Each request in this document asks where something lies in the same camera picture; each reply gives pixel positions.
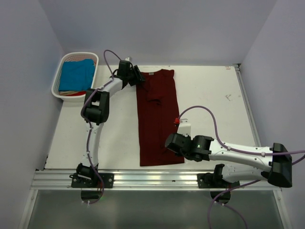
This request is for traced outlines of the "dark red t shirt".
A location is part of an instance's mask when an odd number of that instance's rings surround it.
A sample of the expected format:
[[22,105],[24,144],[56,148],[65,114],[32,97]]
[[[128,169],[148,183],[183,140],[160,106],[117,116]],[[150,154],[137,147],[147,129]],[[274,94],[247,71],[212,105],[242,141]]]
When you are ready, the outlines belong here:
[[140,166],[183,164],[165,147],[170,134],[177,132],[174,124],[179,116],[174,70],[161,69],[142,73],[145,82],[136,85]]

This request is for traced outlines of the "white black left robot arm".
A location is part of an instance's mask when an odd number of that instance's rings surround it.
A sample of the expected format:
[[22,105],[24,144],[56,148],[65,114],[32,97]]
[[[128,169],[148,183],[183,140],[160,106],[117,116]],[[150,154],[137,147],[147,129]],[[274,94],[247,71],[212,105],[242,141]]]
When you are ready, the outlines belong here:
[[94,187],[102,180],[98,174],[98,148],[104,123],[109,118],[110,98],[127,85],[135,86],[145,82],[139,67],[130,61],[120,61],[116,74],[100,88],[86,91],[81,117],[86,122],[87,140],[83,159],[76,169],[75,180]]

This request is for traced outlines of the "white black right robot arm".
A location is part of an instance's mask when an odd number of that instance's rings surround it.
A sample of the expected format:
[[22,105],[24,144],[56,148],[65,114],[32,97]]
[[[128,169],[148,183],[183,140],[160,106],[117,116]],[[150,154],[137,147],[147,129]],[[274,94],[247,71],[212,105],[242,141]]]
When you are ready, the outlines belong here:
[[266,180],[276,187],[292,187],[292,157],[283,144],[272,147],[252,147],[253,154],[233,151],[232,146],[220,144],[209,136],[194,138],[179,133],[170,134],[165,147],[188,160],[228,161],[235,166],[217,165],[212,181],[217,187],[240,180]]

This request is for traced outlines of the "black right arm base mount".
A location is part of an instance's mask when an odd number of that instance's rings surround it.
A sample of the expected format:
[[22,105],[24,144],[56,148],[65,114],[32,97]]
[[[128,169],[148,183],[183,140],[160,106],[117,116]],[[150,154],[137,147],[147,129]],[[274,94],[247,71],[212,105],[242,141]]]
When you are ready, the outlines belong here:
[[227,182],[223,180],[222,175],[214,173],[199,173],[197,174],[198,188],[233,188],[240,185],[240,182]]

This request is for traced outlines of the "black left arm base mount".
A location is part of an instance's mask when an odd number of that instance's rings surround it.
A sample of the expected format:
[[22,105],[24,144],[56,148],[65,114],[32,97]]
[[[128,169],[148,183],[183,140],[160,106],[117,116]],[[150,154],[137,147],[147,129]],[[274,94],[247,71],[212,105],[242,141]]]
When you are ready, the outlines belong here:
[[76,172],[69,175],[72,188],[112,188],[114,183],[113,173],[99,173],[91,166],[86,167],[80,163]]

